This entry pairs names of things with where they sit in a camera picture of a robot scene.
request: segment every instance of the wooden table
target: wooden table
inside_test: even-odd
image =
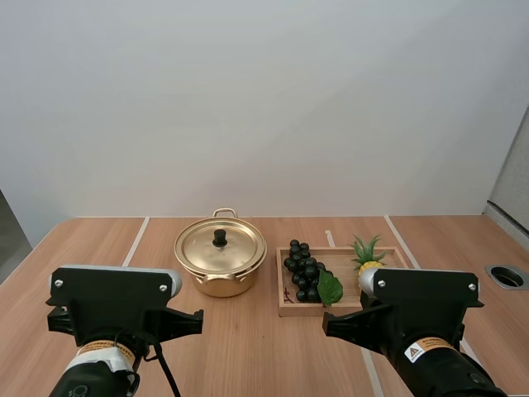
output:
[[[277,314],[277,246],[292,238],[328,246],[326,231],[336,246],[350,244],[353,234],[368,239],[380,233],[381,245],[406,252],[386,219],[246,220],[261,230],[269,254],[256,285],[228,299],[195,290],[174,257],[175,238],[195,219],[78,218],[57,226],[0,286],[0,395],[48,395],[77,351],[72,337],[47,331],[52,271],[65,264],[125,263],[178,270],[183,288],[169,306],[205,311],[202,335],[164,344],[184,397],[409,396],[380,355],[325,337],[320,318]],[[500,289],[484,272],[491,264],[529,270],[529,255],[486,217],[391,217],[390,222],[411,251],[410,267],[416,261],[425,269],[469,270],[479,277],[485,307],[465,317],[466,340],[497,385],[511,395],[529,393],[529,291]],[[140,373],[138,396],[171,395],[157,363],[142,363]]]

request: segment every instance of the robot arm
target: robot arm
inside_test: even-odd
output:
[[[478,278],[440,270],[367,269],[363,310],[323,319],[338,337],[386,356],[416,397],[506,397],[485,370],[460,352],[467,308],[480,308]]]
[[[158,359],[175,396],[178,387],[161,343],[202,333],[203,311],[166,307],[182,288],[174,270],[67,265],[50,277],[55,306],[51,331],[75,337],[81,347],[50,397],[130,397],[140,384],[141,359]],[[155,356],[147,359],[150,346]]]

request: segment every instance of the screw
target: screw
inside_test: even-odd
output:
[[[477,383],[478,385],[485,384],[485,380],[478,374],[469,374],[469,378],[470,380],[472,380],[474,383]]]

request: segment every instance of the pot handle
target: pot handle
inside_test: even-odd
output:
[[[234,218],[238,218],[237,212],[232,208],[219,208],[213,212],[212,218],[216,218],[219,213],[231,213]]]
[[[200,284],[207,284],[210,281],[214,281],[214,280],[228,280],[228,281],[231,281],[231,280],[235,280],[235,279],[236,279],[236,277],[234,275],[205,275],[202,278],[197,277],[197,281]]]

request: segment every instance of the warning label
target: warning label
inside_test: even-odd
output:
[[[424,337],[423,339],[419,339],[418,341],[412,343],[409,348],[406,349],[404,355],[409,359],[409,361],[415,362],[424,353],[439,348],[453,349],[451,344],[440,337]]]

